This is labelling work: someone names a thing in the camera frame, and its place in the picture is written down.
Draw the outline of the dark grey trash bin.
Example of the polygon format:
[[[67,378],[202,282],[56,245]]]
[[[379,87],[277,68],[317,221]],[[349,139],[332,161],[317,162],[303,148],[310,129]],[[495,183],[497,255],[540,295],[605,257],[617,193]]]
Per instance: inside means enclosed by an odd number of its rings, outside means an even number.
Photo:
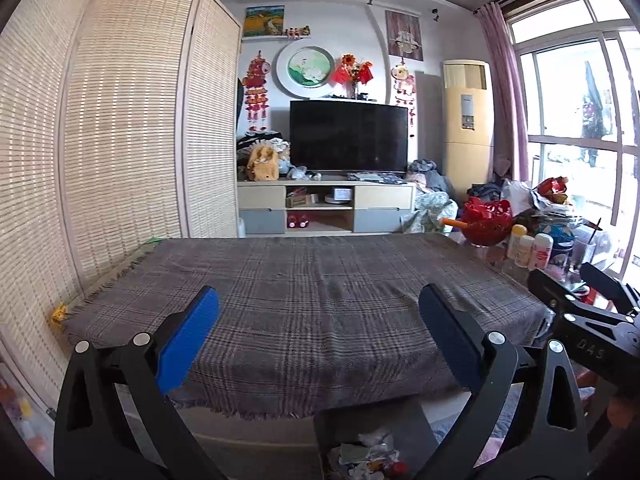
[[[314,415],[322,477],[412,479],[437,448],[415,396]]]

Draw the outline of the white pink lotion bottle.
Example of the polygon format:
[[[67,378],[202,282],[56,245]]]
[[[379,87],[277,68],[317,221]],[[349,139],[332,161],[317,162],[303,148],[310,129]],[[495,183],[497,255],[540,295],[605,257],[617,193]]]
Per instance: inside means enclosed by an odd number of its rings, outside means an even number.
[[[547,233],[537,233],[535,235],[532,250],[529,254],[529,270],[544,270],[548,266],[553,243],[553,237]]]

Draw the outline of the white small lotion bottle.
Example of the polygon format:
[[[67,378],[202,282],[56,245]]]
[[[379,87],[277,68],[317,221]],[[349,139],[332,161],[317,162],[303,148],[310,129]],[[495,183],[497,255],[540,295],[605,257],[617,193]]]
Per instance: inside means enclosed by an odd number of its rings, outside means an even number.
[[[516,266],[522,269],[526,269],[529,266],[530,255],[532,254],[535,239],[530,235],[523,235],[518,240],[518,247],[516,248],[514,263]]]

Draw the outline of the grey plaid tablecloth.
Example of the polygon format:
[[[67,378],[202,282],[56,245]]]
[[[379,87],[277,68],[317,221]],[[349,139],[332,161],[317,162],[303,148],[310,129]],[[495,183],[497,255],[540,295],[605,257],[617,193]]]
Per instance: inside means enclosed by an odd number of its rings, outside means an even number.
[[[244,418],[307,417],[456,388],[420,319],[427,284],[514,344],[530,344],[546,318],[522,285],[436,233],[212,238],[157,244],[63,330],[119,346],[209,286],[220,315],[172,398]]]

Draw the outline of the red basket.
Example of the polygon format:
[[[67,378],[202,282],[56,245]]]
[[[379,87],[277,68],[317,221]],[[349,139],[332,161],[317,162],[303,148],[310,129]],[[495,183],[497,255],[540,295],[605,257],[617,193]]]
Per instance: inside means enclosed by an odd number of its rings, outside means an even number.
[[[511,205],[507,200],[483,202],[470,197],[464,204],[460,220],[442,218],[442,226],[452,226],[476,246],[495,246],[510,234],[513,224]]]

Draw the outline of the white lotion bottle yellow cap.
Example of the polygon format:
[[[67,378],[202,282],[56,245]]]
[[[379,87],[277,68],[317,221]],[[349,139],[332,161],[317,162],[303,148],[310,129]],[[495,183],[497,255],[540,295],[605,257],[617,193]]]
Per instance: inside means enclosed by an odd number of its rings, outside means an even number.
[[[519,223],[514,223],[511,229],[508,248],[506,248],[506,258],[514,260],[518,255],[518,248],[522,238],[527,234],[527,229]]]

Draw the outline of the white tv cabinet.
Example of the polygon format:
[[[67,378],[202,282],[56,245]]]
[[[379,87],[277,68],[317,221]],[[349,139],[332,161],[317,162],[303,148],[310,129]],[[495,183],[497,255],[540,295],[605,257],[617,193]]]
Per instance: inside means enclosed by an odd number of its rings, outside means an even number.
[[[238,184],[248,236],[345,236],[398,233],[413,212],[416,188],[333,177]]]

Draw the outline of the pink curtain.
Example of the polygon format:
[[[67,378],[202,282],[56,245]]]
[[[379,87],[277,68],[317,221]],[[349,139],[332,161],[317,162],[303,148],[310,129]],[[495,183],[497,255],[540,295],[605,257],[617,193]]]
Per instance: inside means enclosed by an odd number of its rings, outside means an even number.
[[[490,57],[495,107],[494,171],[528,181],[528,135],[523,88],[508,25],[498,3],[489,1],[475,15]]]

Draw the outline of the yellow plush toy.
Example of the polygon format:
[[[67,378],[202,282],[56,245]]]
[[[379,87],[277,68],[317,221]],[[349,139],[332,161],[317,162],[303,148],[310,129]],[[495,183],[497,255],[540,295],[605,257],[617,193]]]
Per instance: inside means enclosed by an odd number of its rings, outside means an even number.
[[[247,174],[250,180],[277,181],[279,179],[279,155],[270,144],[255,146],[250,152]]]

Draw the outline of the cream standing air conditioner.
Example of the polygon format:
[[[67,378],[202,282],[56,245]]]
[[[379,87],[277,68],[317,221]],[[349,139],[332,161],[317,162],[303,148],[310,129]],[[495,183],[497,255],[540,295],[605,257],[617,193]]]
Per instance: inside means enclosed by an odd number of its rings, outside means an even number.
[[[494,151],[494,96],[489,64],[473,60],[442,63],[444,80],[444,176],[452,197],[466,201],[473,184],[489,180]]]

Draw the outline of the black television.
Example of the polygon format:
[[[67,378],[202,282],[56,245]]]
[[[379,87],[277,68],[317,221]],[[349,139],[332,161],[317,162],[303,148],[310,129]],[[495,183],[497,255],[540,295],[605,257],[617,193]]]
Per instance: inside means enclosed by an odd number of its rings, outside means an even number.
[[[290,157],[320,171],[400,171],[408,162],[408,110],[360,101],[290,106]]]

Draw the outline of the red hanging decoration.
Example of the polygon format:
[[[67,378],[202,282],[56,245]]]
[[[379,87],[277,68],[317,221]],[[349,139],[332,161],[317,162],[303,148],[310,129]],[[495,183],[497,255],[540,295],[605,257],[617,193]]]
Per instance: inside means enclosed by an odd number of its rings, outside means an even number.
[[[242,79],[248,132],[267,130],[269,112],[267,76],[269,73],[270,63],[262,56],[262,51],[258,51],[250,61]]]

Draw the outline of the bamboo folding screen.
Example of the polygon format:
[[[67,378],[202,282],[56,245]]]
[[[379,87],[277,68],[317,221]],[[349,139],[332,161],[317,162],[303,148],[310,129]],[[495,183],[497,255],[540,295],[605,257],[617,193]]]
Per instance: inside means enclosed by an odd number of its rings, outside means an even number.
[[[51,322],[152,238],[238,232],[241,26],[220,0],[17,0],[1,32],[1,353],[54,408]]]

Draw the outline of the landscape painting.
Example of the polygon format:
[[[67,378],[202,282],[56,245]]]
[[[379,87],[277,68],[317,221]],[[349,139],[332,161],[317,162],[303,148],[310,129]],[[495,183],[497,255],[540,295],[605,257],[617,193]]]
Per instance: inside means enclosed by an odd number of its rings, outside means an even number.
[[[284,6],[248,6],[243,24],[244,37],[284,35]]]

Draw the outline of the round framed wall picture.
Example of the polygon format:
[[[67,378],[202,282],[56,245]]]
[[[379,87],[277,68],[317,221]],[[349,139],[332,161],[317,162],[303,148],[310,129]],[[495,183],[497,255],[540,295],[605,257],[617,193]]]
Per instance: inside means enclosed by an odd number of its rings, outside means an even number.
[[[276,57],[276,79],[290,96],[318,99],[332,91],[335,56],[314,40],[294,40]]]

